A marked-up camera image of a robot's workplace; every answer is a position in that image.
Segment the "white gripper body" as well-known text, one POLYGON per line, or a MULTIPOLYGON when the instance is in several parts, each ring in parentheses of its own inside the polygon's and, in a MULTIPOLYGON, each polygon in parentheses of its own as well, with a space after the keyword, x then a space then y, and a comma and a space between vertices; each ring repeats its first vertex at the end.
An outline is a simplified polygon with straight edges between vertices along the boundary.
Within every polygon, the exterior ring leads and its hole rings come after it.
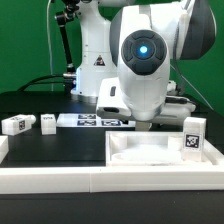
POLYGON ((195 104, 186 97, 167 96, 164 106, 152 112, 149 119, 135 118, 121 98, 117 78, 104 79, 99 90, 96 113, 103 119, 118 119, 157 124, 182 124, 196 109, 195 104))

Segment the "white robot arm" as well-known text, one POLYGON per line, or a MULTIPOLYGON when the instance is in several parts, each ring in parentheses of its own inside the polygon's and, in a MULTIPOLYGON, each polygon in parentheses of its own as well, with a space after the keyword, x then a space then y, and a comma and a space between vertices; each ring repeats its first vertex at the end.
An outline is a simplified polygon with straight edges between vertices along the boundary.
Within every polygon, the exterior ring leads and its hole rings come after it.
POLYGON ((72 93, 102 118, 181 125, 195 106, 169 95, 170 62, 208 52, 213 12, 208 0, 134 1, 81 0, 83 56, 72 93))

